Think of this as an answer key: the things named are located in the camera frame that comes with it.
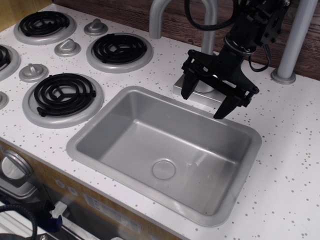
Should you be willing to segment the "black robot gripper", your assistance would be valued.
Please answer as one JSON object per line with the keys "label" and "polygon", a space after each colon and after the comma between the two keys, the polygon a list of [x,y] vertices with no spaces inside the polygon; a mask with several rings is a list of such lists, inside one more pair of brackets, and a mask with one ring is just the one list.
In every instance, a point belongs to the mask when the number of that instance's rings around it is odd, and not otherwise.
{"label": "black robot gripper", "polygon": [[182,65],[184,78],[181,96],[187,100],[202,81],[226,96],[214,119],[225,118],[237,106],[247,107],[259,89],[244,75],[241,65],[256,49],[254,43],[240,45],[234,40],[226,40],[218,55],[189,50],[188,58]]}

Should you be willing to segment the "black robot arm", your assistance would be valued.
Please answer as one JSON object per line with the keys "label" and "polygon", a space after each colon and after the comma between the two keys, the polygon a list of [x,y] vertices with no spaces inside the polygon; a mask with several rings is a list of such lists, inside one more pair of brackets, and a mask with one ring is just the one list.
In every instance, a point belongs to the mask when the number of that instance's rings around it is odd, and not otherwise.
{"label": "black robot arm", "polygon": [[245,58],[252,57],[257,47],[263,47],[267,60],[271,60],[269,44],[275,43],[282,32],[281,25],[291,4],[290,0],[235,0],[230,19],[216,25],[202,25],[192,19],[190,2],[184,1],[186,17],[197,29],[232,28],[224,37],[219,55],[188,51],[188,59],[182,66],[182,97],[188,99],[202,81],[225,95],[213,116],[215,119],[223,119],[236,107],[247,107],[259,88],[244,75],[241,64]]}

